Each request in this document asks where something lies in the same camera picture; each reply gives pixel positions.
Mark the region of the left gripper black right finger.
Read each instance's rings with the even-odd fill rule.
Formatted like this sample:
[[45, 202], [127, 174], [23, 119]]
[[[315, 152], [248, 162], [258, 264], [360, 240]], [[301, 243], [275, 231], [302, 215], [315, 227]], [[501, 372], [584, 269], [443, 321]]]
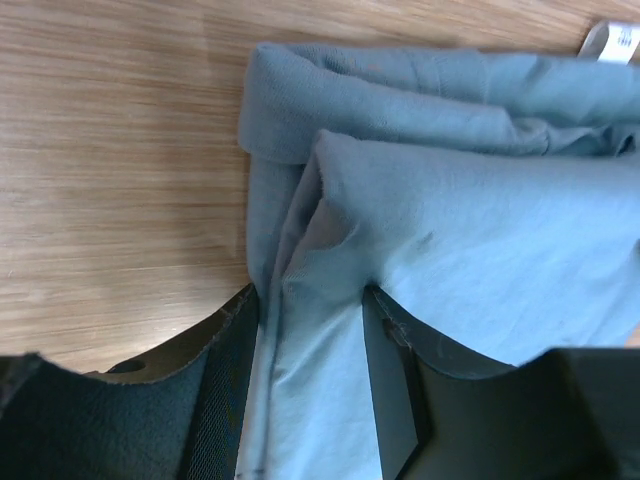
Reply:
[[362, 298], [386, 479], [635, 479], [639, 353], [556, 348], [515, 367]]

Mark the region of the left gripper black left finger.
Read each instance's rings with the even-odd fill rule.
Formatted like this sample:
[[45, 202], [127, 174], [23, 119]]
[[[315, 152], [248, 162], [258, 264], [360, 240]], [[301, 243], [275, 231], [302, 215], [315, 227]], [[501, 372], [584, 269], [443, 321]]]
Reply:
[[106, 372], [1, 360], [5, 479], [231, 479], [258, 326], [246, 286], [206, 319]]

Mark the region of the blue-grey t shirt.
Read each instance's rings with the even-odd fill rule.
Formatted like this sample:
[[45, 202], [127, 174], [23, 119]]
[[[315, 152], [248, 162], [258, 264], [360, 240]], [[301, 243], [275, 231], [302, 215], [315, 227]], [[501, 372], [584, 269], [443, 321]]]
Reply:
[[238, 142], [261, 300], [240, 479], [377, 479], [362, 292], [499, 361], [639, 322], [639, 70], [263, 43]]

